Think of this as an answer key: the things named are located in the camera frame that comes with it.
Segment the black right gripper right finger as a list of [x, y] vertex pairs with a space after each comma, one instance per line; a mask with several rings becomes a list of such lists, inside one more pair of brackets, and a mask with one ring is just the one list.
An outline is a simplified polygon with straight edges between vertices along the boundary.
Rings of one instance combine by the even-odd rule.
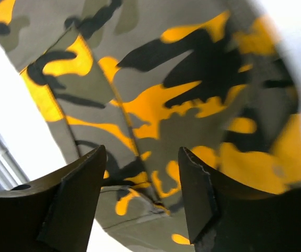
[[178, 153], [190, 243], [196, 251], [301, 251], [301, 187], [271, 194]]

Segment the olive yellow camouflage trousers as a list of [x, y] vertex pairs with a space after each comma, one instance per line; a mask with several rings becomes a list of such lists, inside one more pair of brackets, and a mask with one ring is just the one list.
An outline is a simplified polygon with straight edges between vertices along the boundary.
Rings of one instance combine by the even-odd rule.
[[184, 146], [264, 193], [301, 186], [298, 90], [256, 1], [0, 1], [0, 46], [67, 163], [108, 162], [96, 219], [131, 251], [193, 251]]

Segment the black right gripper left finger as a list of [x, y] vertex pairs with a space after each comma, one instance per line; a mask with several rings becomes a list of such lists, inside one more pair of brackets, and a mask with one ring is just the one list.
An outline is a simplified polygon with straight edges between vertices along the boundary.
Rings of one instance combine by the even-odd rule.
[[0, 252], [86, 251], [106, 160], [101, 145], [48, 175], [0, 191]]

